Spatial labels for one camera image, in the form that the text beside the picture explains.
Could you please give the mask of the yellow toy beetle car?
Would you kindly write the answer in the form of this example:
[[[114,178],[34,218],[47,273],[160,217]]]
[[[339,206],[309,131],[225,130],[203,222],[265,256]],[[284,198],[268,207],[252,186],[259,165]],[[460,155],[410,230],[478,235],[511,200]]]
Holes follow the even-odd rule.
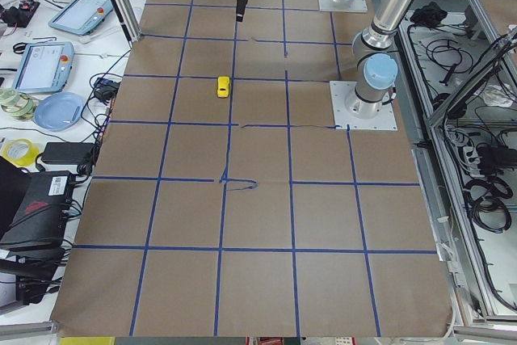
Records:
[[[227,99],[230,94],[230,77],[229,76],[219,76],[217,78],[217,88],[216,88],[217,97],[220,99]]]

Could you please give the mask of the upper teach pendant tablet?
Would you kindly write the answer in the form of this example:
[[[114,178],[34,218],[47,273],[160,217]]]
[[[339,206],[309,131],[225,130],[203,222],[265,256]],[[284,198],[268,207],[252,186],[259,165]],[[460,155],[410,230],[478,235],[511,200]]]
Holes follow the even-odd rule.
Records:
[[[112,11],[111,0],[72,0],[48,21],[48,26],[84,36],[95,30]]]

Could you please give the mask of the teach pendant tablet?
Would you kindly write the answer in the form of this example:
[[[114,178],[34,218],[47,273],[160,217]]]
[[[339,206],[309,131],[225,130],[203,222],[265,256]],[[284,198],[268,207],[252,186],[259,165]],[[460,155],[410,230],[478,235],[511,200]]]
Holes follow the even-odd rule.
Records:
[[[48,26],[84,36],[95,30],[112,11],[111,0],[72,0],[48,21]]]
[[[13,81],[13,88],[26,94],[52,94],[68,81],[74,60],[70,42],[28,44]]]

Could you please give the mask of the lower teach pendant tablet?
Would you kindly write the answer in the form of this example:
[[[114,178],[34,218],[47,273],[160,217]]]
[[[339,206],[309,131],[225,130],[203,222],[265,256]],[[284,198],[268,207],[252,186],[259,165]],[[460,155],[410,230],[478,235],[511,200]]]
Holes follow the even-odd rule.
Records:
[[[52,94],[68,81],[74,60],[70,42],[28,44],[13,81],[13,88],[26,94]]]

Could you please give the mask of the brown paper table cover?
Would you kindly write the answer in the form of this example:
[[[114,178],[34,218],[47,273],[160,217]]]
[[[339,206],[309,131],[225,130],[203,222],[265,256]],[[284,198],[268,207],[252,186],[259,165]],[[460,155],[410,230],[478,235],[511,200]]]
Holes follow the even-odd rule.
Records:
[[[52,317],[64,336],[439,337],[406,131],[336,129],[371,13],[147,0]],[[230,77],[227,99],[217,78]]]

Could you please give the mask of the light blue plate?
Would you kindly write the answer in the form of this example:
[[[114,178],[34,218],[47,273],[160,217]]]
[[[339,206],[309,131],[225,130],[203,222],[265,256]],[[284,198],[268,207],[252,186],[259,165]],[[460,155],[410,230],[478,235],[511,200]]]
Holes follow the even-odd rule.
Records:
[[[73,92],[59,92],[42,100],[36,108],[33,121],[39,127],[62,131],[76,124],[82,113],[83,100]]]

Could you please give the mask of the black power adapter brick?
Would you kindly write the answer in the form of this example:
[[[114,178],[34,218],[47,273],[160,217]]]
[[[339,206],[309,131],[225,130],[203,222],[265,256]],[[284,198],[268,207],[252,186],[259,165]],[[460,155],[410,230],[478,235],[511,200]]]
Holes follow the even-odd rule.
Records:
[[[78,165],[91,156],[93,149],[93,143],[49,142],[40,160],[45,164]]]

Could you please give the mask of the green tape rolls stack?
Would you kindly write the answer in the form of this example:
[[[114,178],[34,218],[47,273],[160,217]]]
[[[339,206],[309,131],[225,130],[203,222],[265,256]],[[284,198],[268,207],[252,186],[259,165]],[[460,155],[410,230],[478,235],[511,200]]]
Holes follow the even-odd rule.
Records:
[[[12,88],[1,89],[1,109],[15,120],[31,120],[35,114],[36,102],[29,95]]]

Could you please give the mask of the yellow tape roll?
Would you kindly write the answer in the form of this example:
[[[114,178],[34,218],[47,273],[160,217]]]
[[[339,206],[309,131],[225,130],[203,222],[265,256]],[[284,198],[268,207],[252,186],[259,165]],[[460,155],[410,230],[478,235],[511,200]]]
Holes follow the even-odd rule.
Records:
[[[19,167],[26,167],[36,161],[40,153],[38,147],[28,139],[18,139],[9,141],[2,156],[8,161]]]

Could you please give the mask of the black computer box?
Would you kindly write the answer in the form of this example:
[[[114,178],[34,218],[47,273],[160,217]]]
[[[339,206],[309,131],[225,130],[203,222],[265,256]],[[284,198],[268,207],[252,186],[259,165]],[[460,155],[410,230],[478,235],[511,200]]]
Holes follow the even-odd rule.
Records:
[[[63,242],[74,175],[67,170],[27,173],[1,159],[1,248],[43,250]]]

